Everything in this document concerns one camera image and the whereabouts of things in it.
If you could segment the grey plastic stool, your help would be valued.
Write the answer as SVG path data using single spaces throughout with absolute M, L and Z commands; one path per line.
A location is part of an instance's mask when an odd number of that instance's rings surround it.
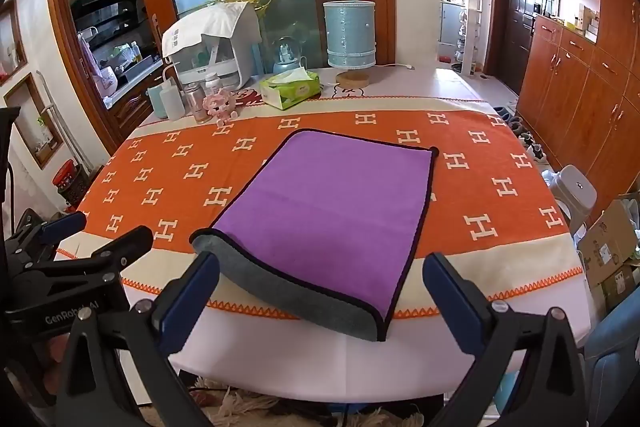
M 570 234 L 574 235 L 585 224 L 596 205 L 596 189 L 574 165 L 567 165 L 559 172 L 546 169 L 541 176 L 567 217 Z

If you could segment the white squeeze bottle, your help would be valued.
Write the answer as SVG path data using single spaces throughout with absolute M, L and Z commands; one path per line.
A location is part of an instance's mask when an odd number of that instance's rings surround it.
M 162 87 L 162 89 L 160 89 L 160 101 L 162 101 L 166 117 L 170 121 L 176 121 L 186 115 L 186 109 L 183 105 L 178 84 L 168 75 L 169 69 L 171 69 L 170 65 L 167 65 L 163 69 L 163 82 L 160 85 L 160 87 Z

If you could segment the white lidded jar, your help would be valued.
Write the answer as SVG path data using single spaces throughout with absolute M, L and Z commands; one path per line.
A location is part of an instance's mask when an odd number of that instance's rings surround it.
M 216 72 L 210 72 L 204 79 L 204 92 L 206 96 L 216 94 L 222 88 L 222 83 Z

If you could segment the cardboard box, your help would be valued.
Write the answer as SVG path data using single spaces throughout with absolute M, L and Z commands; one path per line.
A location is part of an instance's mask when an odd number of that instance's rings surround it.
M 614 199 L 577 245 L 589 287 L 598 286 L 620 269 L 637 245 L 628 205 Z

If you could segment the green tissue box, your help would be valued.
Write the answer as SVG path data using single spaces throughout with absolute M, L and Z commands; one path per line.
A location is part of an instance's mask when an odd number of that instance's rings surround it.
M 320 76 L 303 67 L 260 80 L 258 86 L 262 101 L 280 110 L 321 93 Z

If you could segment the snow globe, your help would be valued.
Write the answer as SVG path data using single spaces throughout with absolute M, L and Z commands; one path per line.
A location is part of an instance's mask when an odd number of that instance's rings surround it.
M 282 72 L 305 66 L 306 57 L 303 56 L 299 42 L 290 36 L 280 38 L 276 43 L 276 57 L 272 66 L 273 74 L 279 75 Z

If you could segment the teal cup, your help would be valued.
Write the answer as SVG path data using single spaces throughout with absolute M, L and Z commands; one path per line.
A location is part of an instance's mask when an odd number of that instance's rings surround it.
M 149 89 L 146 90 L 146 95 L 151 102 L 154 116 L 158 119 L 167 119 L 164 103 L 160 98 L 160 94 L 162 93 L 162 91 L 163 86 L 161 84 L 158 84 L 157 86 L 149 87 Z

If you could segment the white sterilizer appliance with cloth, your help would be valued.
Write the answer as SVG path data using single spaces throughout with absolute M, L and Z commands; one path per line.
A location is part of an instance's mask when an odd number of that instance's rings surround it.
M 261 42 L 253 5 L 220 2 L 171 25 L 163 34 L 162 53 L 182 84 L 215 75 L 225 88 L 238 91 L 254 74 L 253 48 Z

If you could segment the orange H-pattern table runner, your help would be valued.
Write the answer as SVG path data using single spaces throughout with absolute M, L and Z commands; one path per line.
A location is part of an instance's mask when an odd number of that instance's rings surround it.
M 567 311 L 586 304 L 573 239 L 533 159 L 489 105 L 464 98 L 326 98 L 286 112 L 248 106 L 222 127 L 190 117 L 145 124 L 89 188 L 80 205 L 86 227 L 61 243 L 58 257 L 88 257 L 145 225 L 152 251 L 124 282 L 156 295 L 189 264 L 190 235 L 252 180 L 285 202 L 311 203 L 311 213 L 277 227 L 286 241 L 333 225 L 354 236 L 364 211 L 348 207 L 353 197 L 386 217 L 409 200 L 423 202 L 400 319 L 435 313 L 420 277 L 434 251 L 490 299 L 523 296 Z

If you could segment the light blue table lamp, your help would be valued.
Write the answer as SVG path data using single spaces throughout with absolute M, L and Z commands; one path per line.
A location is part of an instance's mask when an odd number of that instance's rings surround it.
M 369 86 L 376 65 L 375 3 L 340 0 L 323 3 L 328 64 L 337 70 L 335 81 L 344 90 Z

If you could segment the pink crochet toy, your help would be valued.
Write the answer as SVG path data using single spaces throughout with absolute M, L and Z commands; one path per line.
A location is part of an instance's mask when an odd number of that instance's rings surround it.
M 235 95 L 227 89 L 219 89 L 217 92 L 206 95 L 203 107 L 213 118 L 218 129 L 227 126 L 230 121 L 239 116 Z

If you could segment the purple and grey towel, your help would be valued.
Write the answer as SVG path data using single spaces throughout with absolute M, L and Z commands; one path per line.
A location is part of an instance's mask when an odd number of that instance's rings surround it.
M 434 146 L 295 131 L 189 242 L 266 305 L 382 343 L 416 257 L 438 155 Z

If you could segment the wooden cabinet wall unit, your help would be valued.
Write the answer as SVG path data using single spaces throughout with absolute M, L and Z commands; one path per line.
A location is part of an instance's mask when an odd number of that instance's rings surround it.
M 591 183 L 593 223 L 639 176 L 639 0 L 538 16 L 516 110 L 554 167 Z

